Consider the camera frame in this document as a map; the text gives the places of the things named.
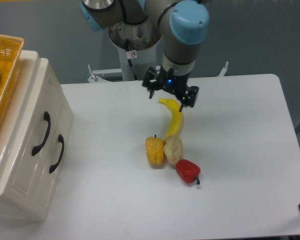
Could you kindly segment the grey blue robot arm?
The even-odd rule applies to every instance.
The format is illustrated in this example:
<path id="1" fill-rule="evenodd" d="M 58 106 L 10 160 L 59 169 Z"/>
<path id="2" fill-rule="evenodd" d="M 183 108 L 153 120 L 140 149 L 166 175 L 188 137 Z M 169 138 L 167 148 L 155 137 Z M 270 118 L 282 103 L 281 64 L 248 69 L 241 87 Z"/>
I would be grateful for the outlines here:
<path id="1" fill-rule="evenodd" d="M 141 81 L 150 94 L 163 90 L 194 107 L 199 88 L 187 81 L 208 32 L 201 0 L 83 0 L 90 28 L 108 30 L 119 52 L 123 80 Z"/>

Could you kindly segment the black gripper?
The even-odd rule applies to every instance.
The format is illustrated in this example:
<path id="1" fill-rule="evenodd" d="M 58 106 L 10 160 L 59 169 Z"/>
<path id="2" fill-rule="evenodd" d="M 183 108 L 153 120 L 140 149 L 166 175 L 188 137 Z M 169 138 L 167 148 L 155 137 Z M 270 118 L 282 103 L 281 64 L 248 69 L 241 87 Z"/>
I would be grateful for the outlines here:
<path id="1" fill-rule="evenodd" d="M 177 98 L 180 97 L 179 112 L 182 112 L 183 108 L 194 107 L 199 92 L 198 86 L 187 86 L 188 78 L 189 74 L 175 75 L 173 68 L 169 70 L 161 68 L 158 75 L 154 68 L 149 67 L 142 86 L 148 90 L 149 99 L 152 99 L 154 92 L 159 90 L 164 90 Z"/>

